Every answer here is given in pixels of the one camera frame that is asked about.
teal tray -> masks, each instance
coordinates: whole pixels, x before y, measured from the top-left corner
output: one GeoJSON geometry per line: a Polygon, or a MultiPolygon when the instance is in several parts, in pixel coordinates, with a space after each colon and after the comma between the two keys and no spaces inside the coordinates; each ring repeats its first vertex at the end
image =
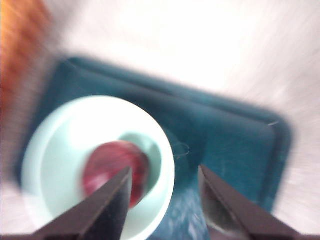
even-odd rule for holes
{"type": "Polygon", "coordinates": [[[19,180],[26,146],[39,124],[64,103],[90,95],[114,96],[139,106],[169,138],[175,186],[168,211],[149,239],[209,239],[198,192],[199,164],[271,211],[291,143],[290,129],[281,117],[84,58],[58,64],[21,151],[19,180]]]}

white surface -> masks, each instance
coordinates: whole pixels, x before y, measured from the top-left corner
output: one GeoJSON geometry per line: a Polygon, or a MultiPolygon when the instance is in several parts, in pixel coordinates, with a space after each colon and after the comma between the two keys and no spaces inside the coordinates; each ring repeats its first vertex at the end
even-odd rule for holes
{"type": "MultiPolygon", "coordinates": [[[[49,55],[83,54],[284,116],[294,140],[273,213],[298,231],[320,232],[320,1],[46,2],[56,37],[49,55]]],[[[41,64],[2,134],[1,173],[10,172],[48,80],[48,61],[41,64]]],[[[1,181],[1,231],[34,230],[17,187],[7,174],[1,181]]]]}
{"type": "Polygon", "coordinates": [[[159,157],[149,156],[159,175],[153,188],[130,209],[122,240],[144,240],[163,219],[174,189],[175,163],[170,143],[158,123],[141,108],[115,97],[90,96],[71,101],[48,116],[27,147],[22,166],[22,189],[31,194],[26,204],[40,228],[84,199],[82,172],[89,155],[104,143],[135,135],[150,141],[159,157]]]}

orange object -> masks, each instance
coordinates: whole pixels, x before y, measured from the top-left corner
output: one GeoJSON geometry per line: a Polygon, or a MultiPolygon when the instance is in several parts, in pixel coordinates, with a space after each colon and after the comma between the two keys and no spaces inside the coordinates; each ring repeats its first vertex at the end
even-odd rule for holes
{"type": "Polygon", "coordinates": [[[1,0],[1,120],[48,23],[41,0],[1,0]]]}

red ball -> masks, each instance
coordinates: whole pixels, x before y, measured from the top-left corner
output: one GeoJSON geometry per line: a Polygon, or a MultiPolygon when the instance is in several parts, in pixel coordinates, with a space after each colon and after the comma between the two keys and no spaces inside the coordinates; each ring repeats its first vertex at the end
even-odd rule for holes
{"type": "Polygon", "coordinates": [[[132,168],[130,208],[146,194],[149,177],[148,157],[133,143],[112,141],[100,145],[89,157],[82,176],[82,188],[91,195],[125,167],[132,168]]]}

light blue bowl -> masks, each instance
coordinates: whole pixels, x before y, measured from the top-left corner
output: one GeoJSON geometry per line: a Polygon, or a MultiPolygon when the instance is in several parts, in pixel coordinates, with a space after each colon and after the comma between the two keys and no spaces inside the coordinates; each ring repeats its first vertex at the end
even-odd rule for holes
{"type": "Polygon", "coordinates": [[[159,124],[125,100],[89,96],[68,102],[38,127],[26,149],[22,187],[30,215],[41,227],[84,199],[81,177],[99,145],[126,140],[149,157],[148,193],[130,209],[122,240],[148,238],[163,219],[174,189],[175,164],[159,124]]]}

